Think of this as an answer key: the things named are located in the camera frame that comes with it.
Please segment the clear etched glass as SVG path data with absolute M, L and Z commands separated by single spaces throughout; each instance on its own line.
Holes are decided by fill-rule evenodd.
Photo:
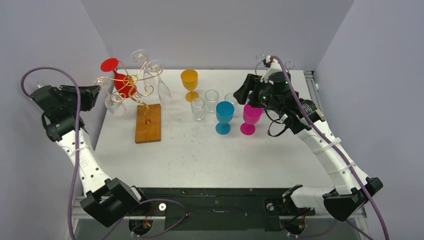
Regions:
M 190 105 L 193 118 L 196 121 L 202 121 L 206 115 L 205 101 L 200 97 L 196 97 L 191 101 Z
M 228 94 L 226 94 L 226 95 L 224 96 L 224 100 L 225 100 L 226 102 L 229 102 L 229 103 L 231 103 L 231 104 L 232 104 L 232 106 L 234 107 L 234 113 L 233 113 L 233 116 L 234 116 L 234 117 L 236 117 L 236 116 L 237 116 L 237 112 L 238 112 L 238 106 L 239 106 L 239 104 L 238 104 L 237 99 L 234 97 L 234 94 L 233 94 L 233 93 L 228 93 Z
M 204 100 L 206 110 L 209 113 L 214 113 L 219 102 L 219 93 L 214 89 L 207 90 L 204 94 Z

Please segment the pink wine glass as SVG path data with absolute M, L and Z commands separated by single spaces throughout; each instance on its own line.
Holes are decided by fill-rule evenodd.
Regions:
M 260 120 L 263 114 L 263 109 L 260 107 L 252 107 L 246 104 L 243 108 L 244 123 L 240 126 L 240 131 L 246 136 L 253 135 L 256 131 L 255 124 Z

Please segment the blue wine glass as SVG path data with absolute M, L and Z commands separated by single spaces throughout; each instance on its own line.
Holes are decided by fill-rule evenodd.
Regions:
M 215 130 L 220 135 L 226 135 L 231 131 L 230 121 L 233 119 L 235 108 L 229 101 L 221 101 L 216 105 L 215 110 L 218 121 Z

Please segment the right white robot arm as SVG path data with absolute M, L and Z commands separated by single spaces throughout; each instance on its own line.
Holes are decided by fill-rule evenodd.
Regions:
M 261 76 L 247 74 L 242 86 L 233 94 L 240 105 L 273 111 L 285 117 L 286 129 L 302 140 L 329 175 L 333 187 L 306 187 L 301 184 L 282 195 L 282 207 L 294 214 L 303 209 L 326 210 L 340 222 L 383 188 L 377 177 L 369 177 L 348 156 L 329 128 L 324 114 L 309 99 L 291 91 L 282 71 L 272 73 L 268 82 Z

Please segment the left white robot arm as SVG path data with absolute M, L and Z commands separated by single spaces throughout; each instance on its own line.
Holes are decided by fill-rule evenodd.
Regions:
M 80 205 L 87 214 L 110 227 L 130 211 L 143 215 L 149 210 L 148 199 L 137 196 L 130 186 L 101 169 L 83 120 L 79 121 L 79 130 L 75 129 L 78 97 L 74 86 L 45 85 L 30 98 L 43 111 L 41 122 L 47 137 L 78 166 L 85 196 Z

